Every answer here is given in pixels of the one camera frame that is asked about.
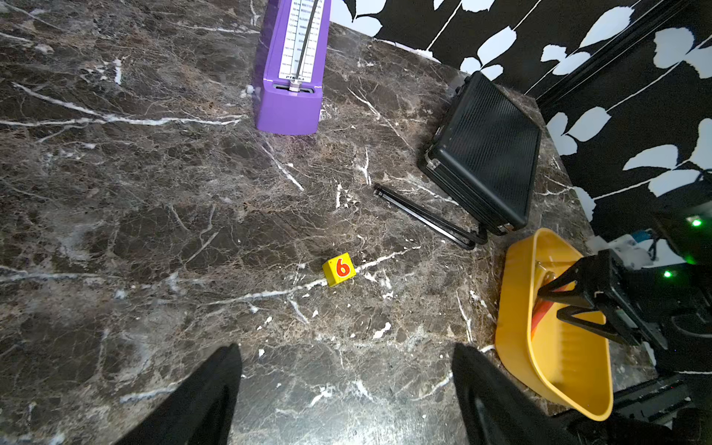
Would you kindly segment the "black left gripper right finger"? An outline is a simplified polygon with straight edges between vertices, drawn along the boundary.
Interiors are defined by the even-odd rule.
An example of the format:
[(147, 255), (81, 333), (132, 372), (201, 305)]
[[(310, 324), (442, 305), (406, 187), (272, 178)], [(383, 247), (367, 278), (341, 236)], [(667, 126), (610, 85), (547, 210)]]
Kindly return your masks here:
[(454, 345), (452, 377), (470, 444), (576, 444), (478, 349)]

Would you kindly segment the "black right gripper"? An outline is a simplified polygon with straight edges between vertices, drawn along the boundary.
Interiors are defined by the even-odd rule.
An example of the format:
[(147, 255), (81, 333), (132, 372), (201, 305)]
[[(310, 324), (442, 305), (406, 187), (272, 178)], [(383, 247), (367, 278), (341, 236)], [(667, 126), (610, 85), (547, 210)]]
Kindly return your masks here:
[(711, 371), (711, 267), (688, 263), (632, 270), (613, 250), (578, 260), (543, 285), (538, 297), (565, 305), (607, 303), (604, 322), (580, 317), (598, 310), (566, 306), (558, 320), (630, 346), (647, 344), (656, 367)]

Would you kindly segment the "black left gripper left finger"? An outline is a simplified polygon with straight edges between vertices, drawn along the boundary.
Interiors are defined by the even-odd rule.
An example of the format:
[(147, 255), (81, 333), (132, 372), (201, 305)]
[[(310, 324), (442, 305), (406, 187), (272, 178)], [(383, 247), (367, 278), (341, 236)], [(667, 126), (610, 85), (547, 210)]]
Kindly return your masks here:
[(118, 443), (228, 443), (241, 376), (237, 344), (218, 348)]

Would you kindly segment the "yellow plastic storage tray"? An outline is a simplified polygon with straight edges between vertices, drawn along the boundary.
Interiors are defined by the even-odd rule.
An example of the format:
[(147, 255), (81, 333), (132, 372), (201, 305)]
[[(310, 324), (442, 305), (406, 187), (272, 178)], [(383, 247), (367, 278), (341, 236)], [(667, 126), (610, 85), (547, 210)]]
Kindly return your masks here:
[(601, 422), (614, 404), (608, 340), (558, 320), (556, 312), (565, 307), (561, 303), (553, 305), (530, 337), (538, 290), (581, 258), (547, 228), (508, 248), (495, 350), (505, 369), (538, 395)]

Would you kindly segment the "black hex key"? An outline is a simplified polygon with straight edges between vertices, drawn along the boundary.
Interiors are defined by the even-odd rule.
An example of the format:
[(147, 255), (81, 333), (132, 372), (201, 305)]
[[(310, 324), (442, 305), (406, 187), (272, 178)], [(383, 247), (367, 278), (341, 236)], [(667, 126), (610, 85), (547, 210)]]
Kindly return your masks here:
[(375, 185), (374, 193), (377, 197), (389, 202), (389, 204), (463, 250), (474, 250), (476, 246), (485, 245), (489, 240), (488, 230), (484, 224), (479, 224), (478, 229), (475, 231), (467, 231), (383, 185)]
[(379, 193), (379, 196), (463, 250), (474, 250), (475, 246), (478, 246), (481, 241), (478, 234), (461, 230), (415, 204), (407, 204), (405, 201), (385, 193)]

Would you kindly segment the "black ribbed carrying case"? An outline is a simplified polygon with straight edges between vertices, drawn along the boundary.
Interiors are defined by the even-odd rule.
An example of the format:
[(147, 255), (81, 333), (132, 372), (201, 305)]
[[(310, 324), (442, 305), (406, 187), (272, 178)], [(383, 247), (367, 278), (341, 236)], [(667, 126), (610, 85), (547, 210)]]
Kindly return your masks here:
[(475, 72), (417, 161), (426, 176), (493, 235), (528, 224), (541, 128)]

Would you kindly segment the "yellow number six cube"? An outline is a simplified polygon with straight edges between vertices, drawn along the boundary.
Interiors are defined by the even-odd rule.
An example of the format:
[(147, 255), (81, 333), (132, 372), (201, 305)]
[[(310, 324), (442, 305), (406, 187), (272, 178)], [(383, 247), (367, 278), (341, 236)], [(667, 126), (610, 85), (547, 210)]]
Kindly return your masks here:
[(357, 271), (348, 252), (328, 260), (323, 264), (324, 277), (330, 286), (336, 286), (356, 276)]

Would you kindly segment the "purple metronome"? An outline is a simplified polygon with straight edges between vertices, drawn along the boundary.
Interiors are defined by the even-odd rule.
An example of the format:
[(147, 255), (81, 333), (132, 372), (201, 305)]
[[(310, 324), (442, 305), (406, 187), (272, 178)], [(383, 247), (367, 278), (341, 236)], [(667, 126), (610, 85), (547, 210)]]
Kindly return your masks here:
[(313, 135), (324, 98), (329, 1), (269, 1), (253, 80), (254, 122), (274, 135)]

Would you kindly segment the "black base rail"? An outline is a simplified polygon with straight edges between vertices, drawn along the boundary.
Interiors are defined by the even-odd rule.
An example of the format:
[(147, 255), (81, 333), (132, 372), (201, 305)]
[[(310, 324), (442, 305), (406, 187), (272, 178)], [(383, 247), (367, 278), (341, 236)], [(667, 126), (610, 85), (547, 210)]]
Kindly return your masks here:
[(709, 444), (711, 376), (670, 374), (614, 394), (608, 419), (575, 410), (554, 416), (578, 444)]

